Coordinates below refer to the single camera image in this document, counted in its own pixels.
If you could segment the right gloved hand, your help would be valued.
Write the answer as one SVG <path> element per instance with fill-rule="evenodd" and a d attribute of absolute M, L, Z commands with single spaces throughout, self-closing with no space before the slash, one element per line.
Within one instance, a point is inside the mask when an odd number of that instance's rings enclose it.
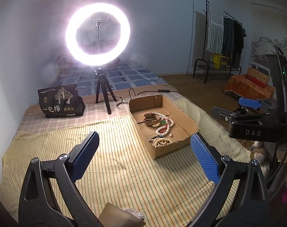
<path fill-rule="evenodd" d="M 260 168 L 269 182 L 270 193 L 279 194 L 282 203 L 287 203 L 287 144 L 275 147 L 274 143 L 255 141 L 250 154 L 260 164 Z"/>

